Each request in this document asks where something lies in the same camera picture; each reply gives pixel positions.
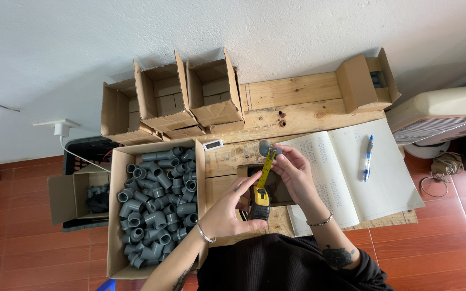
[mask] tattoo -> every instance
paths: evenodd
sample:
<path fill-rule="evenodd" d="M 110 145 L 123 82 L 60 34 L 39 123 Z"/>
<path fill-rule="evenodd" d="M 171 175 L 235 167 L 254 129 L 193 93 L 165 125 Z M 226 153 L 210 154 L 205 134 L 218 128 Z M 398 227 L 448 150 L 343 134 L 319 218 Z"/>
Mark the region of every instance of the tattoo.
<path fill-rule="evenodd" d="M 346 248 L 330 248 L 327 244 L 327 248 L 323 250 L 323 257 L 327 262 L 328 266 L 342 270 L 344 267 L 353 263 L 352 255 L 355 254 L 355 250 L 351 253 L 346 251 Z"/>
<path fill-rule="evenodd" d="M 188 275 L 188 272 L 190 271 L 190 269 L 186 269 L 183 271 L 183 274 L 181 274 L 179 276 L 179 278 L 177 278 L 177 282 L 176 284 L 173 286 L 172 288 L 172 291 L 180 291 L 183 286 L 184 286 L 184 282 L 186 281 L 186 276 Z"/>

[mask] tiled floor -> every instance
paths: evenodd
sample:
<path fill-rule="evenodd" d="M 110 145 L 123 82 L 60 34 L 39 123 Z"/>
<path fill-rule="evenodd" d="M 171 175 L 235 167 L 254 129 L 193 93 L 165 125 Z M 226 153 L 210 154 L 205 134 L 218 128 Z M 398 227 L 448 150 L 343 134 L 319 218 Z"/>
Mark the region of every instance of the tiled floor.
<path fill-rule="evenodd" d="M 95 290 L 106 280 L 107 228 L 70 233 L 51 226 L 46 177 L 60 175 L 61 157 L 0 165 L 0 290 Z M 406 156 L 418 185 L 430 161 Z M 397 290 L 466 290 L 466 172 L 451 177 L 449 193 L 421 193 L 419 223 L 346 232 L 385 270 Z M 440 182 L 424 188 L 443 194 Z M 139 290 L 144 280 L 118 281 Z M 185 291 L 197 290 L 191 276 Z"/>

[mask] heater grille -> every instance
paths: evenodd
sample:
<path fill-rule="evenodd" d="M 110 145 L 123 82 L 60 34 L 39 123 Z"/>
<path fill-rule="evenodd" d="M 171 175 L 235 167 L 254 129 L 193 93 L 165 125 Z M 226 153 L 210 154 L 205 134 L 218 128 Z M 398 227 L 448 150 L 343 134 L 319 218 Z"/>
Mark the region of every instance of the heater grille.
<path fill-rule="evenodd" d="M 466 116 L 421 119 L 393 133 L 397 143 L 413 143 L 466 125 Z"/>

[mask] wooden table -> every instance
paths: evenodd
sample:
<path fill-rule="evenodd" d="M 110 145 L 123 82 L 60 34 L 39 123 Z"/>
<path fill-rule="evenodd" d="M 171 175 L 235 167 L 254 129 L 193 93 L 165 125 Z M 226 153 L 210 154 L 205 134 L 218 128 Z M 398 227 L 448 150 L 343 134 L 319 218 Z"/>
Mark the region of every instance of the wooden table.
<path fill-rule="evenodd" d="M 239 89 L 245 128 L 197 138 L 200 142 L 221 138 L 224 143 L 223 148 L 205 153 L 207 209 L 237 178 L 238 166 L 262 162 L 263 157 L 258 154 L 260 140 L 267 139 L 272 144 L 386 117 L 384 111 L 347 115 L 335 72 L 243 84 Z M 417 222 L 416 214 L 411 210 L 364 221 L 343 230 Z M 210 247 L 234 244 L 268 232 L 294 237 L 286 206 L 271 208 L 268 228 L 217 238 Z"/>

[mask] notebook page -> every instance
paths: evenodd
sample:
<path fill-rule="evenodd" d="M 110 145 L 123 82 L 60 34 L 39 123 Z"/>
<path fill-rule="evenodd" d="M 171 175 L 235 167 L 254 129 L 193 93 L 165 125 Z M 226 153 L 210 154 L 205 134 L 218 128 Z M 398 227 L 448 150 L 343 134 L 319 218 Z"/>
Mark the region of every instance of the notebook page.
<path fill-rule="evenodd" d="M 326 207 L 334 214 L 335 221 L 337 221 L 339 226 L 349 227 L 359 224 L 357 212 L 355 211 L 328 133 L 321 131 L 280 142 L 279 144 L 298 149 L 308 159 L 317 194 L 323 200 Z M 289 208 L 292 209 L 296 217 L 304 218 L 301 208 L 297 205 L 287 207 L 287 209 Z M 306 223 L 303 224 L 306 226 L 305 230 L 310 231 L 309 226 Z M 303 229 L 301 226 L 300 228 L 295 227 L 294 222 L 293 228 L 295 235 L 298 235 L 297 232 Z"/>
<path fill-rule="evenodd" d="M 370 177 L 363 181 L 373 134 Z M 360 221 L 425 206 L 385 119 L 329 132 Z"/>

